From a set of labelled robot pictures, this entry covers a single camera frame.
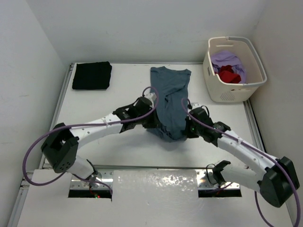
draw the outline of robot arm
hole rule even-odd
[[[56,173],[69,172],[82,179],[94,181],[98,172],[88,160],[77,155],[77,150],[87,143],[100,139],[111,134],[118,134],[133,129],[140,124],[144,128],[157,128],[160,126],[156,111],[150,115],[137,120],[127,122],[127,120],[141,117],[154,107],[156,95],[149,93],[138,98],[134,103],[120,107],[106,117],[102,117],[88,124],[104,124],[98,127],[77,127],[57,131],[47,137],[41,150],[53,170]],[[55,128],[64,126],[60,123]]]
[[[207,111],[199,104],[189,105],[189,113],[200,122],[209,127],[198,124],[190,117],[186,118],[185,135],[187,138],[203,137],[206,142],[213,143],[218,148],[226,150],[249,167],[234,166],[229,161],[222,161],[213,168],[211,182],[221,185],[224,182],[237,182],[247,188],[259,192],[271,205],[281,207],[283,203],[293,194],[292,188],[281,170],[269,159],[254,152],[242,144],[244,141],[229,126],[222,122],[213,123]],[[226,135],[213,129],[225,132]],[[238,139],[234,141],[228,135]],[[292,161],[286,157],[276,160],[288,173],[296,190],[300,187],[296,171]]]

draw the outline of black folded garment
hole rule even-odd
[[[77,64],[72,83],[74,90],[106,90],[109,87],[112,66],[108,61]]]

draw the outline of white plastic basket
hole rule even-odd
[[[242,62],[246,73],[246,84],[224,83],[214,73],[210,56],[230,51]],[[267,81],[261,60],[249,39],[244,37],[217,37],[208,40],[208,51],[203,62],[203,73],[211,99],[220,103],[243,102]]]

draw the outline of white table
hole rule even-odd
[[[214,122],[224,122],[245,140],[252,142],[243,103],[218,104],[211,101],[202,65],[112,66],[110,87],[106,91],[72,90],[74,66],[67,81],[58,123],[89,122],[133,102],[150,85],[150,68],[166,66],[173,70],[191,70],[188,86],[190,100],[206,105]],[[167,143],[142,127],[99,139],[82,147],[78,154],[95,165],[205,167],[221,160],[243,165],[202,138]],[[36,170],[34,180],[43,182],[54,176],[52,170]],[[165,180],[179,176],[189,180],[177,186],[174,180]],[[66,174],[49,186],[30,186],[18,226],[266,226],[257,212],[252,190],[242,187],[240,198],[198,198],[193,170],[114,171],[113,202],[108,199],[67,198],[70,179],[71,175]],[[262,198],[260,204],[272,224],[291,226],[285,205],[276,209]]]

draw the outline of white wall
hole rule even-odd
[[[207,40],[250,37],[267,0],[27,0],[65,64],[199,61]]]
[[[252,97],[267,151],[292,159],[303,202],[303,1],[271,0],[254,32],[253,42],[268,82]],[[295,202],[288,203],[295,218]]]
[[[0,227],[5,227],[30,144],[49,130],[67,65],[24,0],[0,1]],[[37,168],[37,148],[28,170]]]

